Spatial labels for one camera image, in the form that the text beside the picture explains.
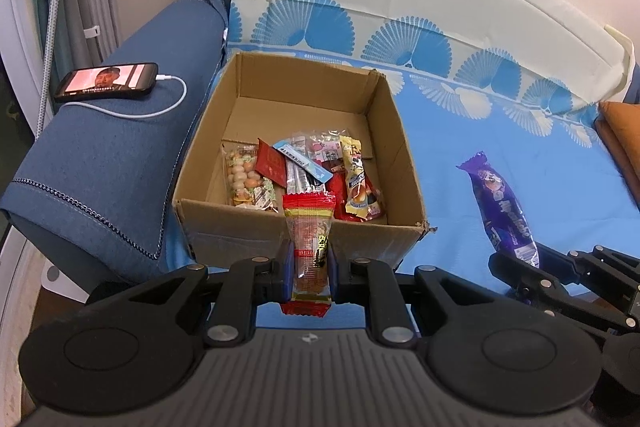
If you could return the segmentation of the silver printed snack pouch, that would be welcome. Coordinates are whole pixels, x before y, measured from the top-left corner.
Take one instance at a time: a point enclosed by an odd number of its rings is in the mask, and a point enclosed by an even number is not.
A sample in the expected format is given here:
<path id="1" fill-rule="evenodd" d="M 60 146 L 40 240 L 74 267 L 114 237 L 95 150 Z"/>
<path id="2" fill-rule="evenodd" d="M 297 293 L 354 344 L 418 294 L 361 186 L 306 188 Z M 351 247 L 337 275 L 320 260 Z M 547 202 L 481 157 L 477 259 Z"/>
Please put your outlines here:
<path id="1" fill-rule="evenodd" d="M 304 156 L 307 155 L 305 135 L 291 136 L 291 138 L 288 138 L 288 144 L 297 153 Z M 291 158 L 286 160 L 286 175 L 288 176 L 288 179 L 286 179 L 286 193 L 288 194 L 321 193 L 326 189 L 323 183 L 314 179 L 309 172 L 297 165 Z"/>

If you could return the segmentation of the clear bag of colourful nuts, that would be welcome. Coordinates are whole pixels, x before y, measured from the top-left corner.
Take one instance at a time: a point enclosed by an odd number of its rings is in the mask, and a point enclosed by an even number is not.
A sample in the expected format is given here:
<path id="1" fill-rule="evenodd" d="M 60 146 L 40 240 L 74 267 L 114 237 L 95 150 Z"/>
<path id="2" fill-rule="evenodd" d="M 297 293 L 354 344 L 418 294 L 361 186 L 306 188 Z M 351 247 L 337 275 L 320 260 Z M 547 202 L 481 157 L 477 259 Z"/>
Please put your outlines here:
<path id="1" fill-rule="evenodd" d="M 242 209 L 277 212 L 277 195 L 273 183 L 256 170 L 258 146 L 229 145 L 222 153 L 230 205 Z"/>

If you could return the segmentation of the white window frame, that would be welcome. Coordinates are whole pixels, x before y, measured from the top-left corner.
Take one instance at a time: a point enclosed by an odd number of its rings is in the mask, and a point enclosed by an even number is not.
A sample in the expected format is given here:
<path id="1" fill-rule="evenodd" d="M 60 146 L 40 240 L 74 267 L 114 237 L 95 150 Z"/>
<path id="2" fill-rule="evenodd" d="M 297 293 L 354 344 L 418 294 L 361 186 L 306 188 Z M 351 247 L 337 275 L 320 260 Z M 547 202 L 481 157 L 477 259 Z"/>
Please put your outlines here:
<path id="1" fill-rule="evenodd" d="M 1 57 L 27 124 L 35 131 L 43 74 L 37 0 L 1 0 Z"/>

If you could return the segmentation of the blue white patterned sofa cover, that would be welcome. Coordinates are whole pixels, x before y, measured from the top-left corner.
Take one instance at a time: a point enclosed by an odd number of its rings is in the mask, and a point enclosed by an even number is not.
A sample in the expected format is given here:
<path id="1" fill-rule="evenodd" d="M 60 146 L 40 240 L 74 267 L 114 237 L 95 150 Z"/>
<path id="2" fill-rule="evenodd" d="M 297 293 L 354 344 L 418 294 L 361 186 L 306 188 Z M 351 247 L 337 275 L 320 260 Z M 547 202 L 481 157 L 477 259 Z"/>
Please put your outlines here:
<path id="1" fill-rule="evenodd" d="M 594 129 L 627 53 L 562 0 L 231 0 L 228 27 L 228 63 L 267 53 L 385 76 L 428 224 L 398 268 L 437 265 L 503 290 L 458 168 L 480 152 L 537 244 L 638 255 L 638 207 Z"/>

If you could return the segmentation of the red coffee snack pouch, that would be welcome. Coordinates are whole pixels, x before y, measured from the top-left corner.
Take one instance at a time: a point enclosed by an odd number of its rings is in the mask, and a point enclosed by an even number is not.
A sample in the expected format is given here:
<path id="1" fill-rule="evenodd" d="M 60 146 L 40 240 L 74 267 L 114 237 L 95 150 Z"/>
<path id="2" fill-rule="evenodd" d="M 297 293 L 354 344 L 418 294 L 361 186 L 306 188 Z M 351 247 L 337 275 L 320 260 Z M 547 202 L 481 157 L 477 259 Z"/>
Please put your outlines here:
<path id="1" fill-rule="evenodd" d="M 384 216 L 382 194 L 373 186 L 368 176 L 366 176 L 367 214 L 364 217 L 360 217 L 355 213 L 346 211 L 347 191 L 343 161 L 338 159 L 323 161 L 322 167 L 333 174 L 332 179 L 326 184 L 326 191 L 335 196 L 335 219 L 349 222 L 366 222 Z"/>

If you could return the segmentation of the light blue snack bar wrapper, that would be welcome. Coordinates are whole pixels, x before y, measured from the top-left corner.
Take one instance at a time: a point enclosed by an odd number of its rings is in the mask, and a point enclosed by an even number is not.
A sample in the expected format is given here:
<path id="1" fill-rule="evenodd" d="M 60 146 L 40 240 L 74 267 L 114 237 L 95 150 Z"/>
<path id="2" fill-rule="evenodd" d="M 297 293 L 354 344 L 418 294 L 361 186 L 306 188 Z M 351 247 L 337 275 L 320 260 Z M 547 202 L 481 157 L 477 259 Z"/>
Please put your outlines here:
<path id="1" fill-rule="evenodd" d="M 288 143 L 288 141 L 279 141 L 274 143 L 272 147 L 290 161 L 293 161 L 299 168 L 305 170 L 306 173 L 310 174 L 318 182 L 328 183 L 332 179 L 333 173 L 331 171 L 324 169 L 318 162 L 300 153 L 299 150 L 297 150 L 293 144 Z"/>

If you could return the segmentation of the black smartphone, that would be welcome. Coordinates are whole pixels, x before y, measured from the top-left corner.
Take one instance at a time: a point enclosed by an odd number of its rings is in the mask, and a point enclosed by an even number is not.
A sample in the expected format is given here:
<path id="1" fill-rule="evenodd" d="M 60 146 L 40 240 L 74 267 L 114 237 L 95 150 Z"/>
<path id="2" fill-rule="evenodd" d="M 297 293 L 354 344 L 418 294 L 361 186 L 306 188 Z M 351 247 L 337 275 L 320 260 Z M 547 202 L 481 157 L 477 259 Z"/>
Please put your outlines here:
<path id="1" fill-rule="evenodd" d="M 155 63 L 76 69 L 61 81 L 53 100 L 70 103 L 99 98 L 140 98 L 153 89 L 157 74 Z"/>

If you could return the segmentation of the red square snack packet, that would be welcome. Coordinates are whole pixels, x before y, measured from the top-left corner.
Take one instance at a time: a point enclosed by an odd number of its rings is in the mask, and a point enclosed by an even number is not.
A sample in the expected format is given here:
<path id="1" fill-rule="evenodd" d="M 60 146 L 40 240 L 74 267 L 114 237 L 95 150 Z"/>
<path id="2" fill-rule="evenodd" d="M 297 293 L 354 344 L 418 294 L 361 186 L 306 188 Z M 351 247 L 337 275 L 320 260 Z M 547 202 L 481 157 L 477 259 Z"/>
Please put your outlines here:
<path id="1" fill-rule="evenodd" d="M 286 159 L 274 147 L 267 142 L 258 140 L 257 159 L 255 170 L 273 184 L 286 187 L 288 175 L 286 174 Z"/>

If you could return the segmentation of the brown cardboard box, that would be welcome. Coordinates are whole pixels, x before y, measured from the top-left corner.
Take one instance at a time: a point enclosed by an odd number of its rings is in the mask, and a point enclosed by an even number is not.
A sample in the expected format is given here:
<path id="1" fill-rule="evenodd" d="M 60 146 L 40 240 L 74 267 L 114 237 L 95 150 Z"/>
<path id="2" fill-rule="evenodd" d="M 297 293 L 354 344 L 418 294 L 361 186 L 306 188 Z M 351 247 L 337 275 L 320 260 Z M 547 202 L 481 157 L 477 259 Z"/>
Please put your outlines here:
<path id="1" fill-rule="evenodd" d="M 215 268 L 270 256 L 288 235 L 272 211 L 231 205 L 224 152 L 294 135 L 346 131 L 362 145 L 364 169 L 384 213 L 336 221 L 330 244 L 348 257 L 398 268 L 428 224 L 405 129 L 382 72 L 267 53 L 235 54 L 221 72 L 195 130 L 174 193 L 192 257 Z"/>

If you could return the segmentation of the blue fabric sofa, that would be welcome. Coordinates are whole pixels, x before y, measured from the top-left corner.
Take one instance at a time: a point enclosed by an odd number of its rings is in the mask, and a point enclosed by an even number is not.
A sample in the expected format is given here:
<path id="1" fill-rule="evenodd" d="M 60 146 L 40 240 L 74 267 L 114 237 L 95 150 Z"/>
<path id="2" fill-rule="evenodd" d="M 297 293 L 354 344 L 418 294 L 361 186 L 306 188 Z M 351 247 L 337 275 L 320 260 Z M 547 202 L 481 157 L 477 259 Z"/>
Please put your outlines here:
<path id="1" fill-rule="evenodd" d="M 62 106 L 4 191 L 12 225 L 85 291 L 190 262 L 171 199 L 226 61 L 230 8 L 231 0 L 177 0 L 158 13 L 110 63 L 155 63 L 164 80 L 137 100 Z"/>

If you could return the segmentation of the purple candy bar wrapper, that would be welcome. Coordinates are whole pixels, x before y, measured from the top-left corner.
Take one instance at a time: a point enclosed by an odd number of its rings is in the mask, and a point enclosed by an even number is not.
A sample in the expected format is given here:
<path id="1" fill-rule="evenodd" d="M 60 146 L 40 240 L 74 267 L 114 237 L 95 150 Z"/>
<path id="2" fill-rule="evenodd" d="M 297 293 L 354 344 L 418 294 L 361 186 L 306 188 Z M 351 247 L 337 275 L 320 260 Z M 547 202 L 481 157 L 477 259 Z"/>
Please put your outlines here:
<path id="1" fill-rule="evenodd" d="M 458 168 L 471 180 L 485 232 L 497 253 L 538 268 L 538 248 L 520 202 L 506 179 L 492 167 L 484 152 L 463 161 Z"/>

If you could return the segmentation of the yellow snack bar wrapper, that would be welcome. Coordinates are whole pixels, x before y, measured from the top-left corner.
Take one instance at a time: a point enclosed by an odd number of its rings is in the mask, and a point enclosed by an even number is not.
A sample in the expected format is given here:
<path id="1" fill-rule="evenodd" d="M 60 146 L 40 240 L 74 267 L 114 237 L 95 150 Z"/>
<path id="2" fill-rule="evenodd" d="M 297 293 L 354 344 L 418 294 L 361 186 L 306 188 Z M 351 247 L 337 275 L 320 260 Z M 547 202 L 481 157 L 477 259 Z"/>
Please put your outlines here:
<path id="1" fill-rule="evenodd" d="M 341 135 L 340 144 L 345 168 L 345 211 L 363 221 L 378 219 L 383 208 L 364 169 L 361 142 Z"/>

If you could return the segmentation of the small red orange snack stick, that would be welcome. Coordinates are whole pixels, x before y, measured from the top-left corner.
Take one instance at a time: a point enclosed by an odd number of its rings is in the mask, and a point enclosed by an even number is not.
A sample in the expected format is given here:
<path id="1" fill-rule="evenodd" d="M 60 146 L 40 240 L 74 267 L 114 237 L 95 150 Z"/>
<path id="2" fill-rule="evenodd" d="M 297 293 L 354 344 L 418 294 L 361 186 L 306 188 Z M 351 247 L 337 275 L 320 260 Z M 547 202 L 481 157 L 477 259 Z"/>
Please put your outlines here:
<path id="1" fill-rule="evenodd" d="M 324 317 L 331 308 L 329 238 L 335 208 L 330 192 L 285 194 L 283 212 L 294 246 L 291 298 L 286 315 Z"/>

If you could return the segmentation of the clear pink label candy bag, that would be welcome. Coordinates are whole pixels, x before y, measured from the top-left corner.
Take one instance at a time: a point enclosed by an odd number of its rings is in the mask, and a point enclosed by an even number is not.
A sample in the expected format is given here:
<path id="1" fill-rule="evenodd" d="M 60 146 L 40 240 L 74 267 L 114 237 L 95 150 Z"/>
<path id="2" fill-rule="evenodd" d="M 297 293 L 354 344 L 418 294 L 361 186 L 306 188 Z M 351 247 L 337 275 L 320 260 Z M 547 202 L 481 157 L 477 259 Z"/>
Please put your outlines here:
<path id="1" fill-rule="evenodd" d="M 344 168 L 343 151 L 340 138 L 346 131 L 318 131 L 306 136 L 308 157 L 329 171 Z"/>

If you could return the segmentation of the orange cushion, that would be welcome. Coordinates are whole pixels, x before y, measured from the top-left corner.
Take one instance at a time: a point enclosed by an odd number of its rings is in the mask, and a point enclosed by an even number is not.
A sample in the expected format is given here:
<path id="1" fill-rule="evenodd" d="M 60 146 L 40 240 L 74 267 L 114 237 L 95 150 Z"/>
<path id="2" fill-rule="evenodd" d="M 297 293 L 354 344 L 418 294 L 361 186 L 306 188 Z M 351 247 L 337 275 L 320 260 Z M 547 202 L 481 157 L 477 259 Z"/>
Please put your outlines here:
<path id="1" fill-rule="evenodd" d="M 601 102 L 596 130 L 620 170 L 636 204 L 640 202 L 640 108 L 638 104 Z"/>

